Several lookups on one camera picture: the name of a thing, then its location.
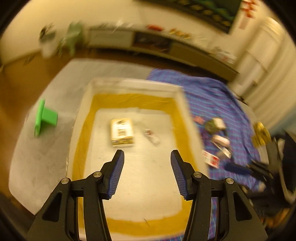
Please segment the white power adapter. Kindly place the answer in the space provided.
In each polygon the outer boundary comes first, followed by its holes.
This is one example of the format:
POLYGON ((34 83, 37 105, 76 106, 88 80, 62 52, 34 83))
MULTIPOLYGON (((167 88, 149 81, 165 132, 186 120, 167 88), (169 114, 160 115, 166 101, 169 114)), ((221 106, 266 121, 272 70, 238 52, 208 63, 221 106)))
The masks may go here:
POLYGON ((218 146, 218 152, 216 153, 216 156, 221 159, 231 159, 232 158, 232 153, 225 147, 220 147, 218 146))

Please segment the red white staples box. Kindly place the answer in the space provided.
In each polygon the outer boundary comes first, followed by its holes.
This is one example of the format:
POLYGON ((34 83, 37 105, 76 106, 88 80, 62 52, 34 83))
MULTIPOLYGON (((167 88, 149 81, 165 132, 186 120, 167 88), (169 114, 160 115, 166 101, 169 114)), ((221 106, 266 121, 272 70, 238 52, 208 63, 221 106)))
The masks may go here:
POLYGON ((220 159, 216 157, 215 155, 212 155, 211 153, 203 150, 202 151, 204 162, 208 164, 209 166, 218 169, 219 168, 219 163, 220 159))

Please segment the white gold tissue pack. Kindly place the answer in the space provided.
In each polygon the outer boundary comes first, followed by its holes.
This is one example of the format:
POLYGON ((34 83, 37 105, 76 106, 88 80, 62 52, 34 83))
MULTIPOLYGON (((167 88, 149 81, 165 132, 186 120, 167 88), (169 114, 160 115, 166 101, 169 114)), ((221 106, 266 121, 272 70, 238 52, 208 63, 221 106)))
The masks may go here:
POLYGON ((111 144, 130 146, 134 144, 133 123, 130 118, 112 119, 110 122, 111 144))

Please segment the gold square tin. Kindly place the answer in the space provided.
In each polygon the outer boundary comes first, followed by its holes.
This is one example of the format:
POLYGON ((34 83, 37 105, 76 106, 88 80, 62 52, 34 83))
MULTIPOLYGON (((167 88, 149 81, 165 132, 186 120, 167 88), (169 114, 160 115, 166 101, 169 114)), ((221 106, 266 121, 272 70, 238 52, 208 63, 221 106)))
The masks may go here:
POLYGON ((213 135, 219 131, 225 131, 226 125, 222 118, 212 118, 204 123, 204 128, 213 135))

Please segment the white pink stapler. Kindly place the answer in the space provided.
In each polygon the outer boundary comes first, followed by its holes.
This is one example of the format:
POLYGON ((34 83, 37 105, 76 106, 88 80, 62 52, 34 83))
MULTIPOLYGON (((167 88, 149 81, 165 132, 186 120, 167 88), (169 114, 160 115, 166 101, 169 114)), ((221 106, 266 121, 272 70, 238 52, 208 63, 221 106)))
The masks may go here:
POLYGON ((230 147, 230 140, 226 137, 222 137, 219 135, 212 136, 212 142, 221 145, 222 147, 230 147))

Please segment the pink binder clip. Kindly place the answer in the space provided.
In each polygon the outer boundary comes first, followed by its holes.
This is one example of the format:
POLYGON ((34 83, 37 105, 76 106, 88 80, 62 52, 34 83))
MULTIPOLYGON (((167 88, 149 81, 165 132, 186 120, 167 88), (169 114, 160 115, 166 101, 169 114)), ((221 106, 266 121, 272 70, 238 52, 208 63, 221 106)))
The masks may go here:
POLYGON ((195 123, 197 123, 199 125, 203 125, 205 122, 205 120, 200 116, 194 116, 193 120, 195 123))

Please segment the gold glass jar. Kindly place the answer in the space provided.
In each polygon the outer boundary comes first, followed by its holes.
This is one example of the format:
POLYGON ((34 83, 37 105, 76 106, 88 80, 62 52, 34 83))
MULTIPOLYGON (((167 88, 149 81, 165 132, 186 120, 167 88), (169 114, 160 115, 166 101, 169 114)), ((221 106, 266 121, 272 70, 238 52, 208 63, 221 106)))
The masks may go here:
POLYGON ((256 122, 253 125, 254 135, 252 136, 252 143, 257 148, 265 146, 271 142, 271 136, 268 129, 261 122, 256 122))

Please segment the white cardboard box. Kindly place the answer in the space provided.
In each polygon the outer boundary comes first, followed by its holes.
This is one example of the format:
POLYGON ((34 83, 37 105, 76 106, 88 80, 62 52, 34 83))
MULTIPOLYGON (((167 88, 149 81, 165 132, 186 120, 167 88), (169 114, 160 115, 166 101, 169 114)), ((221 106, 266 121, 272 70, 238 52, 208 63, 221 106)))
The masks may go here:
POLYGON ((180 195, 171 168, 171 151, 207 174, 203 144, 184 88, 130 78, 95 78, 86 87, 74 124, 67 164, 72 180, 86 178, 110 161, 112 119, 130 118, 134 144, 121 146, 125 163, 116 193, 104 201, 113 240, 154 240, 182 235, 191 202, 180 195), (151 129, 155 146, 144 135, 151 129))

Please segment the green phone stand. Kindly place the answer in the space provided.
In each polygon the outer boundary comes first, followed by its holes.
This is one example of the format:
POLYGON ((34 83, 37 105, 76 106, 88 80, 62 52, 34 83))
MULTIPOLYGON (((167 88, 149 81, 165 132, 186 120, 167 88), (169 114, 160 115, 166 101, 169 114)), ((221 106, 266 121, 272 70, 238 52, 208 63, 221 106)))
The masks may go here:
POLYGON ((58 122, 58 113, 54 110, 46 108, 45 100, 41 99, 36 113, 34 136, 38 137, 41 132, 43 123, 56 126, 58 122))

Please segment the white curtain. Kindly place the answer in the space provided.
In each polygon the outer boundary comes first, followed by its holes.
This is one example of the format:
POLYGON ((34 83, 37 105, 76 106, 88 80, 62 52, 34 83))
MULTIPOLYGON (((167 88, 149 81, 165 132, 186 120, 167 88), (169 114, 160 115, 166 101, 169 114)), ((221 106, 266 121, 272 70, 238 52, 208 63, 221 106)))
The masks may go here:
POLYGON ((271 17, 259 26, 229 84, 263 124, 275 131, 295 114, 295 43, 271 17))

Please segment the grey tv cabinet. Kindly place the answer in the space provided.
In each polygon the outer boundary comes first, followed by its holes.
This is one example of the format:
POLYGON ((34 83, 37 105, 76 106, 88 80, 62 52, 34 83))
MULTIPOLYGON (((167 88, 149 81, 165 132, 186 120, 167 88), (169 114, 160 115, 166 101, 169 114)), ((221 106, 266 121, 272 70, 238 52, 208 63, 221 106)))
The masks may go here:
POLYGON ((225 63, 190 41, 167 33, 143 27, 127 28, 104 24, 90 27, 87 34, 90 48, 150 54, 204 69, 229 82, 238 75, 233 65, 225 63))

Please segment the green plastic chair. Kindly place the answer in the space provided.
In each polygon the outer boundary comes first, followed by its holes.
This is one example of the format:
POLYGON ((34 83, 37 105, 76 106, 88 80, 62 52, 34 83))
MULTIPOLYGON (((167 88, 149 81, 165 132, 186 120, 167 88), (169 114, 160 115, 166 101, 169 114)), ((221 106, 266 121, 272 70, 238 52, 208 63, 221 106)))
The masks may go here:
POLYGON ((76 46, 84 43, 84 26, 81 21, 71 22, 67 28, 65 36, 61 39, 58 54, 61 56, 64 48, 68 48, 70 56, 76 53, 76 46))

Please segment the white trash bin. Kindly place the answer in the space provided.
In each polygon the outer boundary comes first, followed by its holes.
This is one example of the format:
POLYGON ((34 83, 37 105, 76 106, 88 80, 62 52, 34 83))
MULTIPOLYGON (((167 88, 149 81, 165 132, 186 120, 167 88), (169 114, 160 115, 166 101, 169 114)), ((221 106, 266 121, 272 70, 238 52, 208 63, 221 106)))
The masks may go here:
POLYGON ((41 55, 45 59, 52 57, 57 50, 56 30, 53 27, 52 23, 45 25, 39 33, 41 55))

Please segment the red tray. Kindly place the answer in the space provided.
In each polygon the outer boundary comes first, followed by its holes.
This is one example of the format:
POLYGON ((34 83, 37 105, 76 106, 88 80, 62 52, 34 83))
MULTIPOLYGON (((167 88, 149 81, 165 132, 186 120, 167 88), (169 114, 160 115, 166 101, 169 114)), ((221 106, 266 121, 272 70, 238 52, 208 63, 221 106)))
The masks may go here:
POLYGON ((158 25, 147 25, 146 28, 152 31, 157 31, 157 32, 162 32, 164 30, 163 27, 160 27, 158 25))

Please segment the wall television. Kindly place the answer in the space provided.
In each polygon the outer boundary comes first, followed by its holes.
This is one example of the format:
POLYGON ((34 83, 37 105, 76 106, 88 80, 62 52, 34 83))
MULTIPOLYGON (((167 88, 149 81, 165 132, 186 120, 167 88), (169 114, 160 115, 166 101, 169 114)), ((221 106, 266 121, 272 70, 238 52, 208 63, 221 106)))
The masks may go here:
POLYGON ((240 10, 241 0, 147 0, 199 18, 229 34, 240 10))

